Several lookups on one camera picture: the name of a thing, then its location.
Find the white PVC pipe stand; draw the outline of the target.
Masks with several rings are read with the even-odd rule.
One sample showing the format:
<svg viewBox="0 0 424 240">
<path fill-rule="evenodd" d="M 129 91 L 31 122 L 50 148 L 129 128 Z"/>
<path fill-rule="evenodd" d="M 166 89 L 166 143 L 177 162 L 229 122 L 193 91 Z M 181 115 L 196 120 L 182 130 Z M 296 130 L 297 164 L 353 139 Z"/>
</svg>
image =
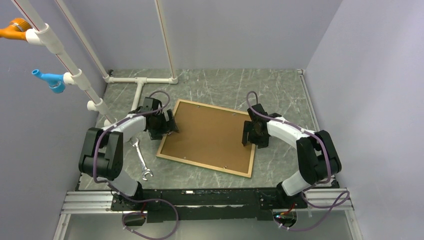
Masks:
<svg viewBox="0 0 424 240">
<path fill-rule="evenodd" d="M 55 55 L 61 64 L 66 68 L 66 72 L 63 74 L 63 80 L 65 85 L 76 85 L 82 90 L 89 98 L 87 103 L 87 109 L 89 111 L 99 112 L 105 117 L 104 124 L 108 126 L 116 122 L 115 117 L 112 115 L 109 107 L 104 100 L 96 93 L 92 88 L 91 82 L 85 76 L 83 71 L 77 67 L 77 64 L 71 59 L 69 54 L 65 51 L 65 47 L 59 40 L 53 29 L 40 17 L 38 12 L 32 6 L 28 0 L 14 0 L 13 4 L 24 16 L 25 20 L 31 25 L 31 29 L 25 32 L 26 42 L 31 45 L 46 47 L 53 55 Z M 77 24 L 77 21 L 72 16 L 70 10 L 62 0 L 57 0 L 56 4 L 59 10 L 64 14 L 65 18 L 69 22 L 70 26 L 80 39 L 83 47 L 87 50 L 90 57 L 94 61 L 96 67 L 99 69 L 100 74 L 106 83 L 135 83 L 136 91 L 134 99 L 131 105 L 131 110 L 135 110 L 138 107 L 143 86 L 146 84 L 177 84 L 178 76 L 174 67 L 172 58 L 172 52 L 168 44 L 168 36 L 166 30 L 165 16 L 163 13 L 162 2 L 160 0 L 155 1 L 155 7 L 159 20 L 159 26 L 165 45 L 166 56 L 169 62 L 169 68 L 171 76 L 168 78 L 151 78 L 151 77 L 113 77 L 106 71 L 102 65 L 100 59 L 96 55 L 94 49 L 90 45 L 89 41 L 85 37 L 83 31 Z"/>
</svg>

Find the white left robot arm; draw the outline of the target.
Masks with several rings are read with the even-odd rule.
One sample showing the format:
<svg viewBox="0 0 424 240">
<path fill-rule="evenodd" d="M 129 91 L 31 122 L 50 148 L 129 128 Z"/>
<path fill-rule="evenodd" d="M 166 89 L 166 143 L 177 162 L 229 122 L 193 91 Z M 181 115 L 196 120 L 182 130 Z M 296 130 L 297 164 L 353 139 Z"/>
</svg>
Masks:
<svg viewBox="0 0 424 240">
<path fill-rule="evenodd" d="M 151 140 L 161 140 L 163 135 L 178 132 L 171 109 L 151 96 L 145 97 L 141 106 L 130 111 L 123 119 L 110 126 L 87 130 L 83 142 L 79 171 L 96 183 L 106 183 L 124 196 L 124 204 L 131 210 L 144 203 L 142 184 L 123 169 L 124 144 L 137 144 L 137 135 L 148 132 Z"/>
</svg>

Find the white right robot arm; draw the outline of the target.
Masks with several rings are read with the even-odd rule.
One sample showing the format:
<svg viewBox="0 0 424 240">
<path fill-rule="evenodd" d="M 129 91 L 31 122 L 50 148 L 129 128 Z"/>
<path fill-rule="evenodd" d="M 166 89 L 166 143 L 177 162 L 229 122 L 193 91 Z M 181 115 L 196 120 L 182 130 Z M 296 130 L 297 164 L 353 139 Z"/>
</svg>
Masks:
<svg viewBox="0 0 424 240">
<path fill-rule="evenodd" d="M 295 195 L 341 171 L 340 158 L 327 131 L 301 128 L 280 114 L 268 114 L 260 103 L 250 106 L 247 112 L 250 120 L 246 120 L 243 126 L 241 142 L 244 146 L 251 143 L 259 149 L 266 148 L 269 139 L 274 137 L 297 151 L 298 170 L 279 184 L 282 190 L 275 194 L 280 207 L 289 207 L 295 201 Z"/>
</svg>

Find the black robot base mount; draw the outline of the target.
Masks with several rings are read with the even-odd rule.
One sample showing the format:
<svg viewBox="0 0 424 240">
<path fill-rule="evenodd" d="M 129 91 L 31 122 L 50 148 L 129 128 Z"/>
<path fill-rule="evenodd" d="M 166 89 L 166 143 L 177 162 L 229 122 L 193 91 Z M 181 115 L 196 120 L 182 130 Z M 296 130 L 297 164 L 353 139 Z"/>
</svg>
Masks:
<svg viewBox="0 0 424 240">
<path fill-rule="evenodd" d="M 148 223 L 188 220 L 256 219 L 271 221 L 271 212 L 294 212 L 306 209 L 300 195 L 285 197 L 276 187 L 144 189 L 147 204 L 131 203 L 113 195 L 110 209 L 114 212 L 145 211 Z"/>
</svg>

